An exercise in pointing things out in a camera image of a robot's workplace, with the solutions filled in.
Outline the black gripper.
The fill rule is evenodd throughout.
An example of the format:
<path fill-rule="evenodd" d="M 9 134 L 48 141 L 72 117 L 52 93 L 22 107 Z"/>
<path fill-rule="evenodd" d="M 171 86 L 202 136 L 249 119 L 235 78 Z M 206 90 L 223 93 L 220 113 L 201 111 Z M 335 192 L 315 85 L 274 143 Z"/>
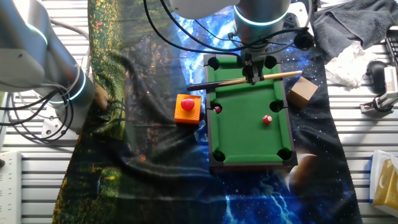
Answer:
<path fill-rule="evenodd" d="M 253 85 L 253 78 L 255 82 L 263 81 L 265 56 L 249 52 L 241 52 L 241 56 L 243 58 L 243 75 L 245 76 L 246 82 Z"/>

